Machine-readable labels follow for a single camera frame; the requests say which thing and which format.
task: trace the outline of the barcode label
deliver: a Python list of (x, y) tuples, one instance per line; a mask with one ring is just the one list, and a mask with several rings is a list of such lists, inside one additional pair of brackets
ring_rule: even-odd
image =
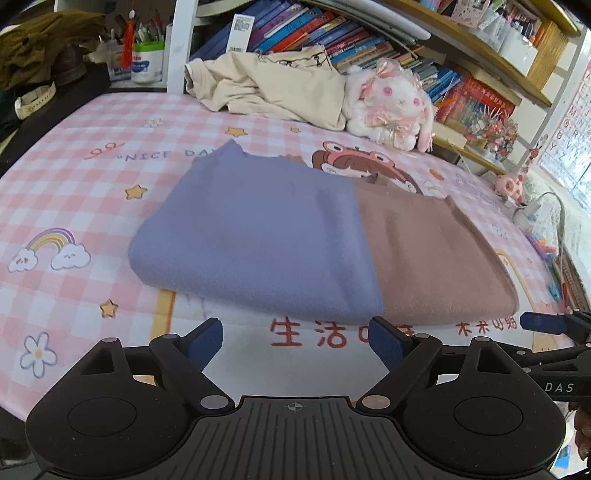
[(226, 45), (226, 53), (229, 51), (238, 53), (246, 51), (254, 22), (255, 18), (251, 15), (234, 15), (232, 30), (230, 31), (230, 37)]
[(234, 30), (238, 30), (239, 32), (245, 32), (248, 31), (251, 25), (252, 22), (250, 19), (237, 18), (236, 22), (234, 23)]

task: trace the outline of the brown blanket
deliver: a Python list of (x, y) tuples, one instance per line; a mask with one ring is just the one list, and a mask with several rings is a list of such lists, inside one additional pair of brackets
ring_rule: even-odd
[(442, 325), (517, 311), (501, 260), (451, 197), (412, 194), (378, 175), (360, 180), (357, 195), (384, 318)]

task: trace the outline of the white wall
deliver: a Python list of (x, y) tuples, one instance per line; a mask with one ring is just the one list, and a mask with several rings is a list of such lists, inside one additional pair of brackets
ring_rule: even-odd
[[(527, 155), (528, 148), (535, 147), (535, 142), (541, 137), (544, 133), (548, 133), (549, 136), (552, 136), (556, 128), (558, 127), (558, 123), (560, 122), (561, 118), (564, 115), (564, 112), (567, 108), (567, 105), (571, 102), (574, 97), (574, 93), (576, 90), (576, 86), (579, 84), (581, 76), (587, 66), (587, 62), (589, 61), (590, 51), (591, 51), (591, 33), (588, 31), (584, 40), (583, 40), (583, 47), (581, 49), (580, 55), (577, 59), (574, 58), (577, 50), (577, 41), (580, 39), (571, 39), (564, 49), (564, 53), (558, 62), (558, 70), (554, 72), (548, 83), (543, 89), (543, 93), (554, 103), (556, 100), (558, 103), (551, 113), (551, 117), (548, 119), (548, 124), (544, 128), (544, 131), (538, 135), (538, 130), (546, 120), (546, 116), (548, 115), (548, 111), (544, 110), (543, 108), (533, 104), (526, 98), (523, 99), (521, 105), (515, 109), (513, 116), (511, 117), (515, 122), (518, 123), (519, 129), (518, 133), (523, 140), (527, 143), (526, 146), (522, 144), (515, 144), (515, 149), (513, 150), (512, 154), (509, 156), (508, 162), (510, 164), (518, 164), (520, 161), (525, 160), (525, 156)], [(576, 65), (573, 70), (573, 74), (569, 79), (563, 78), (560, 73), (568, 72), (571, 63), (573, 60), (576, 60)], [(558, 92), (563, 84), (563, 82), (568, 82), (567, 88), (560, 99), (557, 99)]]

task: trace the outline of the hand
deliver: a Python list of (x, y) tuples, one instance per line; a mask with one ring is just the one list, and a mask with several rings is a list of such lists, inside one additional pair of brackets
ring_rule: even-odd
[(577, 432), (574, 442), (579, 449), (581, 460), (585, 460), (591, 452), (591, 415), (583, 411), (577, 402), (571, 402), (569, 409), (577, 411), (574, 415), (574, 429)]

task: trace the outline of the bed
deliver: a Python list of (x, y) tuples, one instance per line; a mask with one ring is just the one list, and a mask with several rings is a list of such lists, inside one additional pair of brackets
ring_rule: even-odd
[(487, 335), (537, 350), (560, 346), (562, 338), (519, 326), (520, 313), (554, 313), (559, 306), (543, 263), (479, 178), (431, 155), (387, 151), (345, 132), (212, 113), (188, 96), (113, 93), (70, 115), (0, 179), (1, 407), (26, 418), (102, 338), (145, 345), (167, 332), (183, 335), (212, 316), (222, 320), (225, 338), (205, 373), (236, 400), (358, 398), (385, 374), (368, 345), (369, 319), (340, 325), (252, 312), (144, 286), (130, 269), (126, 251), (142, 221), (194, 158), (230, 139), (247, 152), (287, 155), (328, 174), (359, 175), (344, 168), (343, 155), (368, 170), (376, 159), (393, 163), (391, 179), (401, 188), (454, 197), (509, 271), (519, 311), (488, 322), (401, 325), (405, 333), (429, 332), (458, 345)]

